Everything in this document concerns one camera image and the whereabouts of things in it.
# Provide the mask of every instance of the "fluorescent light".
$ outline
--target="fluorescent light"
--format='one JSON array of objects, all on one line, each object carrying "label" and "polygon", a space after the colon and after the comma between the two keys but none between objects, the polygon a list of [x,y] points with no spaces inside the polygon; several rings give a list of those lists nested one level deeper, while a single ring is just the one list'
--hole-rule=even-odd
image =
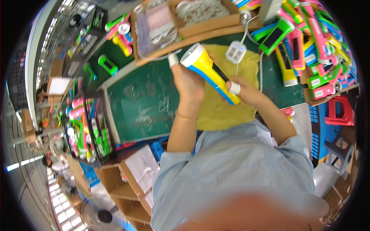
[{"label": "fluorescent light", "polygon": [[30,160],[24,160],[21,162],[21,166],[25,165],[25,164],[28,164],[30,162]]},{"label": "fluorescent light", "polygon": [[12,164],[6,168],[7,171],[12,171],[13,169],[16,169],[19,167],[19,163]]},{"label": "fluorescent light", "polygon": [[16,115],[17,115],[17,117],[18,117],[19,122],[21,122],[21,123],[22,123],[22,118],[21,118],[21,116],[19,115],[19,113],[18,113],[18,112],[16,112]]}]

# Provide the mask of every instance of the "white power strip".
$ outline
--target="white power strip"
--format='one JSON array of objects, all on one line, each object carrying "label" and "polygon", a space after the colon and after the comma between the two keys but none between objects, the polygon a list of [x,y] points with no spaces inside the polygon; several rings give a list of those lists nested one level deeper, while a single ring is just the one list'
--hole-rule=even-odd
[{"label": "white power strip", "polygon": [[225,53],[225,57],[233,64],[238,64],[243,59],[247,47],[240,41],[233,41]]}]

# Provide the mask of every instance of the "gray plastic stool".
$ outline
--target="gray plastic stool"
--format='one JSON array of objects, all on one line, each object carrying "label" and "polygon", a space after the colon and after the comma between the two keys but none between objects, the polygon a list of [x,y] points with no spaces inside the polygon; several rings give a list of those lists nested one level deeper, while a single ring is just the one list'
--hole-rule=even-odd
[{"label": "gray plastic stool", "polygon": [[[336,145],[338,140],[340,140],[340,147]],[[343,141],[345,141],[348,144],[348,146],[345,149],[343,149]],[[348,163],[352,158],[353,144],[338,133],[337,137],[335,137],[333,142],[330,143],[328,141],[325,141],[324,147],[329,150],[329,159],[328,162],[325,162],[325,164],[334,168],[340,175],[345,173]],[[340,159],[339,168],[334,166],[338,159]]]}]

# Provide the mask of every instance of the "wrist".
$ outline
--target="wrist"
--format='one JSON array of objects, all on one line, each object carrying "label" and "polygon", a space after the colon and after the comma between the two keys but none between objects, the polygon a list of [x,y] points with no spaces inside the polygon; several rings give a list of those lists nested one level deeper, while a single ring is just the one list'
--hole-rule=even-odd
[{"label": "wrist", "polygon": [[258,109],[259,107],[265,105],[268,102],[270,102],[270,99],[265,94],[259,92],[259,94],[256,95],[256,98],[252,106]]},{"label": "wrist", "polygon": [[197,100],[181,98],[177,111],[187,118],[196,119],[198,117],[198,110],[201,103]]}]

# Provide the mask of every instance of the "yellow cloth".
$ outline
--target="yellow cloth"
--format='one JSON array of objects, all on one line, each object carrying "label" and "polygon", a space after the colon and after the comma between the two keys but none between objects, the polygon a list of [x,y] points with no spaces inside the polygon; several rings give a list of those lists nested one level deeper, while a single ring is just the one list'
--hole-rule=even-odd
[{"label": "yellow cloth", "polygon": [[[236,65],[226,60],[228,46],[206,45],[206,50],[213,54],[217,66],[229,77],[235,76]],[[238,66],[238,76],[244,77],[255,88],[259,88],[257,80],[259,55],[247,51]],[[225,130],[232,126],[248,123],[255,118],[255,108],[241,102],[229,105],[222,101],[218,92],[208,83],[205,84],[205,97],[198,112],[198,130]]]}]

